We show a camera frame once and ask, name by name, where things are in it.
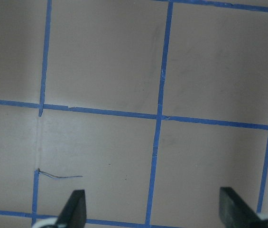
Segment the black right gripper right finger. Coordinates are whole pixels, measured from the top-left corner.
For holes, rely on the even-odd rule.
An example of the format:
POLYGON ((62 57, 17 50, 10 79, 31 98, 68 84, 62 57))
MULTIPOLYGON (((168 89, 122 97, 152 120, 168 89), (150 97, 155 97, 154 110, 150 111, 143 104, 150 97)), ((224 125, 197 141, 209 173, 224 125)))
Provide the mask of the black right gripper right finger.
POLYGON ((220 187, 219 218, 226 228, 254 228, 259 216, 231 187, 220 187))

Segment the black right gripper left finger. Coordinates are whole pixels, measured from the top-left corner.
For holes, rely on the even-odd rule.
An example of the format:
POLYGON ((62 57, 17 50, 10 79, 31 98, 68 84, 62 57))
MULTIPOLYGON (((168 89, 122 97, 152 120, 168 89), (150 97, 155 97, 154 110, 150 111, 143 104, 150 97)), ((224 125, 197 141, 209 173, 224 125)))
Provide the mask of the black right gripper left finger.
POLYGON ((84 228, 87 220, 84 190, 74 190, 59 214, 55 228, 84 228))

